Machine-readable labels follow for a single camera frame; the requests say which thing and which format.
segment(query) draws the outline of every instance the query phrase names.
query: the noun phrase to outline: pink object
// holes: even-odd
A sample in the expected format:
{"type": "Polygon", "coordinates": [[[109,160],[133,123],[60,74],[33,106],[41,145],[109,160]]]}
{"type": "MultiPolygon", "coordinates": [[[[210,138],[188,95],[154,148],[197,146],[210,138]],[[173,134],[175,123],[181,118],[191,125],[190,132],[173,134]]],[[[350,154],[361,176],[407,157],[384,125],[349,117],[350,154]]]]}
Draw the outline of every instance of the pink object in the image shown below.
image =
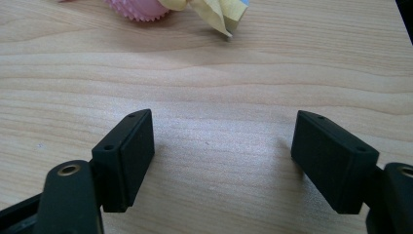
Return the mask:
{"type": "Polygon", "coordinates": [[[104,0],[117,13],[138,21],[153,21],[163,17],[169,9],[158,0],[104,0]]]}

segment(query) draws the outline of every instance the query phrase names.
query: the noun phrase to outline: wooden surface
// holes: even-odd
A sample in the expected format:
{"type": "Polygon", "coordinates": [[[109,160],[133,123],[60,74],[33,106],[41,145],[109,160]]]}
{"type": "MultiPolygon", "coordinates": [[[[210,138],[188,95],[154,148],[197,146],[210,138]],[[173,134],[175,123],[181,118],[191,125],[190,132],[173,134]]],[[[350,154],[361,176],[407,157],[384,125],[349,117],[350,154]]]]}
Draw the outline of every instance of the wooden surface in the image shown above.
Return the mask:
{"type": "Polygon", "coordinates": [[[190,8],[128,21],[99,0],[0,1],[0,209],[151,108],[156,155],[106,233],[365,233],[290,159],[297,110],[413,164],[413,47],[393,0],[256,0],[234,38],[190,8]]]}

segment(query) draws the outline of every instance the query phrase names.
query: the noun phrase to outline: crumpled yellow paper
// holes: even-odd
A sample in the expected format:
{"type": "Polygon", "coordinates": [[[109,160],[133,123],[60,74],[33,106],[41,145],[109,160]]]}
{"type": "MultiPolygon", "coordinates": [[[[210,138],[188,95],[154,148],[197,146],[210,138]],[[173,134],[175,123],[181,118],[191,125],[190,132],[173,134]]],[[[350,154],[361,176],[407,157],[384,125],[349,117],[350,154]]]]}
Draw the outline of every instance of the crumpled yellow paper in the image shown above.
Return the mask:
{"type": "Polygon", "coordinates": [[[187,3],[213,28],[232,37],[243,17],[247,1],[242,0],[158,0],[164,7],[182,11],[187,3]]]}

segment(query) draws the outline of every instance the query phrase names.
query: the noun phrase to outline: pink ball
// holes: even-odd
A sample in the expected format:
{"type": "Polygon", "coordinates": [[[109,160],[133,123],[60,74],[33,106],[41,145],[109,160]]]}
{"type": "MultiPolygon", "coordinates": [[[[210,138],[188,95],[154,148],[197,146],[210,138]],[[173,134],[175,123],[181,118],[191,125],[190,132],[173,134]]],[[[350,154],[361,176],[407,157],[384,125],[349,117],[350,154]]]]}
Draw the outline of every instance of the pink ball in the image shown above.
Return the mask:
{"type": "Polygon", "coordinates": [[[153,21],[163,17],[169,9],[158,0],[104,0],[117,13],[131,20],[153,21]]]}

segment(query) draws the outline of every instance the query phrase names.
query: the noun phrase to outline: screw hole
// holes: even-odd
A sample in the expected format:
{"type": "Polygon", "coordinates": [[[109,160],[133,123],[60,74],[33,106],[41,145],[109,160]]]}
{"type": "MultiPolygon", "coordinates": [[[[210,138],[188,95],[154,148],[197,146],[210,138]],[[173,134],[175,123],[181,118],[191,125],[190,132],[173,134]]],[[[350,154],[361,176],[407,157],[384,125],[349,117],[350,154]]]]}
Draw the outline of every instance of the screw hole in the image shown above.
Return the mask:
{"type": "Polygon", "coordinates": [[[66,167],[61,168],[60,170],[58,170],[57,174],[59,176],[70,176],[73,175],[77,172],[79,172],[80,170],[80,166],[77,164],[72,164],[72,165],[68,165],[66,167]]]}
{"type": "Polygon", "coordinates": [[[367,151],[365,148],[363,148],[363,147],[361,147],[361,146],[356,147],[356,150],[359,151],[359,152],[365,152],[365,151],[367,151]]]}
{"type": "Polygon", "coordinates": [[[406,167],[401,167],[399,168],[401,173],[405,176],[413,177],[413,169],[411,168],[406,168],[406,167]]]}
{"type": "Polygon", "coordinates": [[[103,149],[104,149],[104,150],[112,150],[113,148],[114,148],[113,145],[108,144],[108,145],[105,145],[103,149]]]}

